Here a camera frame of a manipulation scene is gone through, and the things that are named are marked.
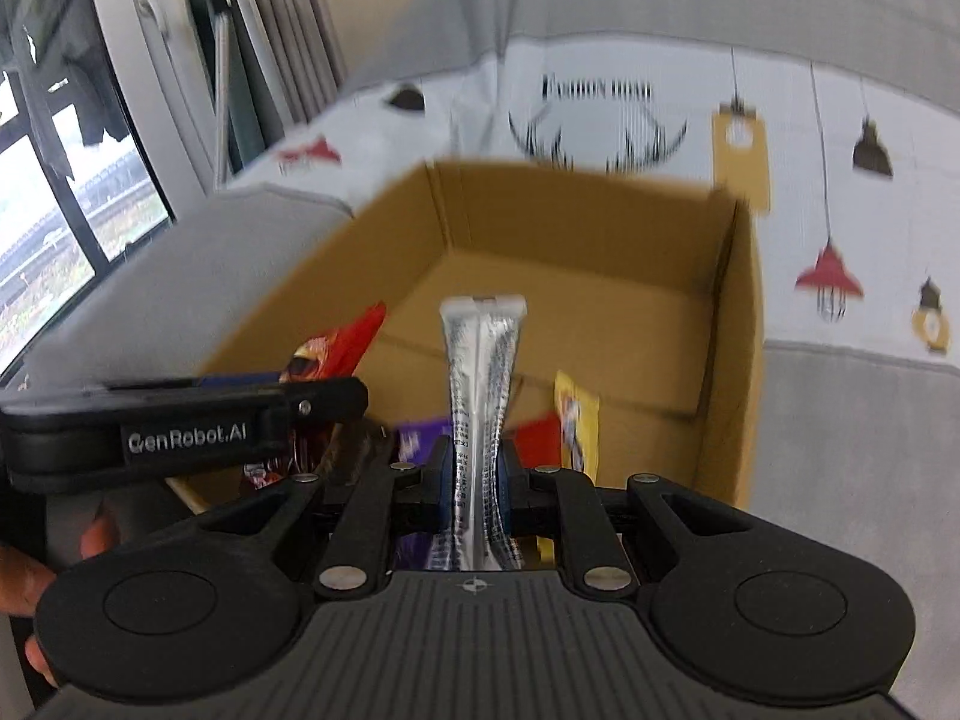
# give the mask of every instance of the yellow snack bag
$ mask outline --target yellow snack bag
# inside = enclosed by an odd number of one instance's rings
[[[594,484],[600,464],[600,398],[557,373],[553,389],[554,408],[560,417],[563,467],[587,474]]]

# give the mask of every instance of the purple snack wrapper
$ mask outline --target purple snack wrapper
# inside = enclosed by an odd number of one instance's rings
[[[400,451],[397,459],[402,463],[423,466],[430,459],[434,443],[441,436],[453,435],[449,418],[429,419],[424,422],[407,422],[397,426],[397,441]],[[394,555],[395,569],[421,571],[430,557],[433,533],[410,533],[397,540]]]

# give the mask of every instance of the pendant lamp print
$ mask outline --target pendant lamp print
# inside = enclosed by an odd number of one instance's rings
[[[847,298],[863,298],[863,287],[844,266],[843,257],[833,242],[830,226],[830,204],[827,192],[827,145],[824,141],[824,123],[820,116],[820,101],[817,98],[817,80],[810,63],[810,83],[813,85],[813,107],[817,114],[817,129],[820,132],[820,156],[823,159],[824,216],[827,220],[827,245],[817,255],[812,268],[807,268],[797,278],[794,288],[808,290],[817,295],[817,312],[825,322],[840,322],[847,312]]]
[[[386,104],[397,111],[406,111],[413,114],[426,112],[424,93],[419,90],[419,87],[411,83],[401,84],[400,87],[397,87],[397,90],[386,100]]]
[[[870,118],[870,111],[867,108],[867,91],[863,86],[863,76],[860,77],[860,98],[863,100],[863,133],[853,147],[853,167],[859,167],[861,170],[882,175],[885,178],[893,178],[894,169],[890,163],[890,155],[883,147],[883,143],[880,143],[877,123]]]
[[[733,99],[713,114],[713,183],[744,199],[756,214],[770,213],[770,160],[767,127],[755,108],[740,98],[736,57],[733,66]]]
[[[335,165],[343,162],[339,151],[330,146],[323,135],[313,143],[277,151],[277,165],[280,167],[281,175],[287,175],[293,170],[309,169],[320,162],[330,162]]]
[[[920,305],[913,312],[913,332],[931,354],[947,354],[950,323],[940,304],[940,290],[929,276],[920,286]]]

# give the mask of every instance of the black lamp print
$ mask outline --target black lamp print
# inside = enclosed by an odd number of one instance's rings
[[[398,111],[415,114],[421,114],[426,111],[424,93],[411,83],[405,83],[398,87],[390,97],[390,100],[386,100],[386,103],[390,108],[395,108]]]
[[[890,155],[883,147],[883,143],[880,143],[877,123],[870,118],[870,111],[867,108],[867,90],[863,86],[863,76],[860,77],[860,98],[863,100],[863,133],[853,147],[853,167],[893,178],[894,169],[890,164]]]

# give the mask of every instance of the human hand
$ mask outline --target human hand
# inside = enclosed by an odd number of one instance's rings
[[[106,509],[100,507],[93,522],[83,531],[83,536],[80,536],[80,557],[87,560],[112,549],[119,542],[120,533],[116,520]],[[0,544],[0,614],[33,617],[40,596],[54,579],[56,574],[42,563],[13,547]],[[27,639],[24,654],[27,662],[44,675],[50,685],[56,687],[35,635]]]

